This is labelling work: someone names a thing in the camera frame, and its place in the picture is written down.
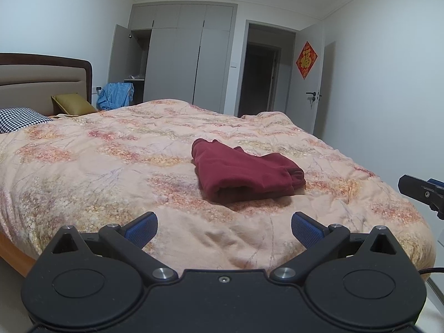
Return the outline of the wooden bed frame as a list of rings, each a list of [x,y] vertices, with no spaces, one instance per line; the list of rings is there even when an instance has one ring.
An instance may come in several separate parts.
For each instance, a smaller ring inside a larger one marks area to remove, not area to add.
[[[24,278],[35,265],[35,259],[15,247],[3,233],[0,234],[0,257]]]

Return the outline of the blue clothes pile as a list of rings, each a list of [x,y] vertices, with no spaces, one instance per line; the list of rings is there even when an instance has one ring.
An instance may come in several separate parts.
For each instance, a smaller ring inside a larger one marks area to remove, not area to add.
[[[134,86],[131,83],[109,83],[99,89],[96,108],[114,110],[128,107],[133,101]]]

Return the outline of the black white checkered pillow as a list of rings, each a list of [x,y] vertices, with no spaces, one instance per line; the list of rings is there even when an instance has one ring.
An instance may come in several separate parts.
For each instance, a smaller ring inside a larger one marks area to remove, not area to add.
[[[27,107],[2,108],[0,110],[1,134],[15,132],[31,125],[48,123],[51,121],[51,118]]]

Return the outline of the red fu door decoration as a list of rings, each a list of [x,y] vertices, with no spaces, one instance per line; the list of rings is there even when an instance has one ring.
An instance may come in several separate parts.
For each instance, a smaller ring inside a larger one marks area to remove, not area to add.
[[[313,65],[317,60],[317,53],[314,48],[307,41],[301,49],[299,56],[296,60],[296,67],[302,76],[302,79],[306,79],[311,71]]]

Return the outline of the floral peach bed quilt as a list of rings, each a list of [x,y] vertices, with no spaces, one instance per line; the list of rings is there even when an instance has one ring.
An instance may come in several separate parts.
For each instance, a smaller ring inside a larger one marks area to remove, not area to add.
[[[280,153],[301,167],[306,187],[212,203],[192,162],[199,138],[255,156]],[[296,211],[353,232],[387,226],[419,269],[436,258],[433,233],[408,200],[280,112],[237,118],[165,99],[1,136],[1,233],[31,258],[61,226],[94,232],[148,211],[159,230],[145,250],[176,271],[272,270],[303,250],[291,232]]]

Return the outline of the grey built-in wardrobe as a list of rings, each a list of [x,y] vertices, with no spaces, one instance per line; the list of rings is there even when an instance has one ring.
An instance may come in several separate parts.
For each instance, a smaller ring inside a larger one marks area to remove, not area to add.
[[[114,30],[110,83],[133,82],[135,102],[178,99],[223,112],[236,6],[134,4]]]

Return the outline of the white bedroom door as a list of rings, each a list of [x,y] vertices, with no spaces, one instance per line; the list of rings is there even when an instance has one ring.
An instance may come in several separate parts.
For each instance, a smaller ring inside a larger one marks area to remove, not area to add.
[[[317,53],[317,60],[307,78],[302,79],[296,67],[296,60],[307,41]],[[286,105],[286,115],[289,116],[296,126],[309,134],[312,134],[314,131],[319,100],[311,102],[306,92],[320,92],[323,63],[324,26],[322,22],[319,22],[296,33],[294,66]]]

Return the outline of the dark red knit sweater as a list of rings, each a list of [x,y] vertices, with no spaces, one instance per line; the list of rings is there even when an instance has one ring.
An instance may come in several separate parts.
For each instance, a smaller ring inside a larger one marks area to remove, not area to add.
[[[228,204],[291,196],[306,185],[304,171],[280,153],[255,156],[241,147],[199,138],[191,156],[207,200]]]

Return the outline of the beige padded headboard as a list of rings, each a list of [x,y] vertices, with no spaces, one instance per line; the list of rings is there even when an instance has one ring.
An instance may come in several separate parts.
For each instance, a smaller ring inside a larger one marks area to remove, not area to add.
[[[53,95],[77,93],[92,101],[90,62],[59,56],[1,54],[1,107],[27,107],[45,116],[61,112]]]

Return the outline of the olive green pillow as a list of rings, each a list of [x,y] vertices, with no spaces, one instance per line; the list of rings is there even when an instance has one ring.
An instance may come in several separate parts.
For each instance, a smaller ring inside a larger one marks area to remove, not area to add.
[[[53,95],[51,99],[54,105],[67,115],[82,116],[96,112],[95,107],[77,93]]]

